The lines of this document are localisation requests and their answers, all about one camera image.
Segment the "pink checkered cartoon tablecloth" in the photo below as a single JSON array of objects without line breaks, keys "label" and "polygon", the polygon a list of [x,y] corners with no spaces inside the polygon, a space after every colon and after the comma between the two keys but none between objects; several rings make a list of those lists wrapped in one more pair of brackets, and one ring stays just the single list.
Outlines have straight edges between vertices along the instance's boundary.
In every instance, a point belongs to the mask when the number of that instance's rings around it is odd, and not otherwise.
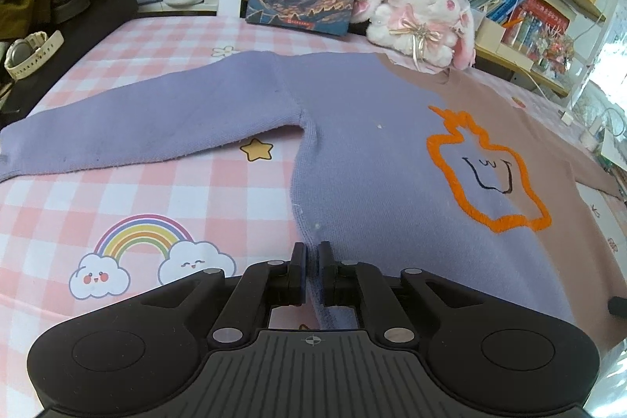
[{"label": "pink checkered cartoon tablecloth", "polygon": [[[338,42],[217,17],[139,19],[74,65],[32,116],[243,52],[382,54],[397,66],[439,74],[358,36]],[[475,69],[461,73],[591,158],[578,143],[578,129],[559,120],[556,106]],[[2,415],[40,412],[28,353],[40,334],[60,322],[205,268],[239,275],[254,263],[287,258],[298,241],[316,249],[320,243],[310,245],[301,236],[291,201],[302,138],[300,127],[285,126],[170,161],[3,180]],[[580,186],[579,194],[626,282],[625,205],[618,193]],[[590,412],[624,416],[626,335],[600,352],[603,379]]]}]

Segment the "white pink plush bunny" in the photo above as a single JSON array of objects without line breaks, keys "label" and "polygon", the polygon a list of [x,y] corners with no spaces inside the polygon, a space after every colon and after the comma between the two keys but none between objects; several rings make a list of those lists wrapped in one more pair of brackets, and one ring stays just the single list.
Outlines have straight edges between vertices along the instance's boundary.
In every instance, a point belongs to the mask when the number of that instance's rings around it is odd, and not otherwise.
[{"label": "white pink plush bunny", "polygon": [[466,70],[475,63],[469,0],[354,0],[352,24],[365,24],[373,45],[434,68]]}]

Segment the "purple and pink knit sweater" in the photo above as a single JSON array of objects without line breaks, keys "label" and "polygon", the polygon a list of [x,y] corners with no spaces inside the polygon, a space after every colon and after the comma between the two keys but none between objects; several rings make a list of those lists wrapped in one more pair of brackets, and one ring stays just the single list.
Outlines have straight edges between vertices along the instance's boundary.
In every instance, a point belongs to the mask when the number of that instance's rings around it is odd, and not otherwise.
[{"label": "purple and pink knit sweater", "polygon": [[291,201],[308,244],[424,268],[573,322],[603,350],[624,340],[608,303],[626,282],[579,194],[614,195],[614,179],[458,71],[243,52],[9,125],[1,176],[168,161],[285,126],[303,132]]}]

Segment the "white wristwatch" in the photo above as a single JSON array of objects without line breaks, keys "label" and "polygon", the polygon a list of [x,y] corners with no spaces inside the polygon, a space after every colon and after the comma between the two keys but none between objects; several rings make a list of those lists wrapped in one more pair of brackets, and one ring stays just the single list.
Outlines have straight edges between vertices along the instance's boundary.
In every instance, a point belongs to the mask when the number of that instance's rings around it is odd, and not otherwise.
[{"label": "white wristwatch", "polygon": [[6,51],[4,68],[14,81],[23,80],[48,63],[63,43],[60,31],[50,36],[40,31],[16,39]]}]

